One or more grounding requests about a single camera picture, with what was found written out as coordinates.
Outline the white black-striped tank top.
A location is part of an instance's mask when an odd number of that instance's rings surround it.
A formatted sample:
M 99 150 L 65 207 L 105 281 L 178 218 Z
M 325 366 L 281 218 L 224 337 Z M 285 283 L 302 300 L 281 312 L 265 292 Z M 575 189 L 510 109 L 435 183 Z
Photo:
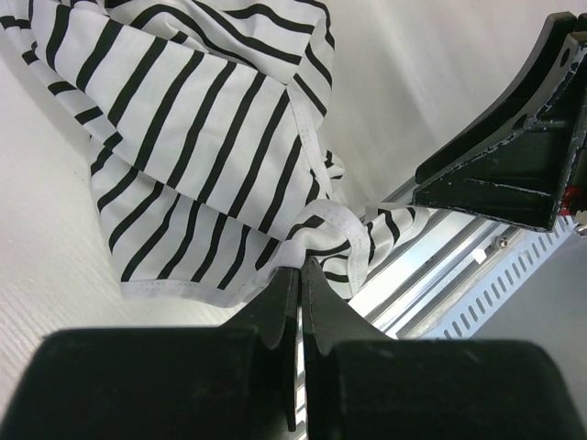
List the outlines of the white black-striped tank top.
M 335 40 L 319 1 L 4 1 L 1 26 L 88 133 L 90 187 L 124 294 L 251 300 L 317 260 L 352 298 L 424 229 L 334 199 L 318 140 Z

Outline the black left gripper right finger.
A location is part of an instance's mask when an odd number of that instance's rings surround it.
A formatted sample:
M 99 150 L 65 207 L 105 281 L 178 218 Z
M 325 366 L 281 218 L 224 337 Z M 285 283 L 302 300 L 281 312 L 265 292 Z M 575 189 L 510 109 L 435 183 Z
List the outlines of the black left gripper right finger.
M 550 362 L 519 341 L 397 341 L 302 271 L 312 439 L 546 439 Z

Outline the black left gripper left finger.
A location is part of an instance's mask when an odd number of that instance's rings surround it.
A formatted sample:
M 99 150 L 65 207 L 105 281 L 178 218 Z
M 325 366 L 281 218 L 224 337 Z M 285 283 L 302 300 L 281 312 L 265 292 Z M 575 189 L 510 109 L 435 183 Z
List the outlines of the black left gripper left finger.
M 265 439 L 293 418 L 299 273 L 218 327 L 71 330 L 43 346 L 46 439 Z

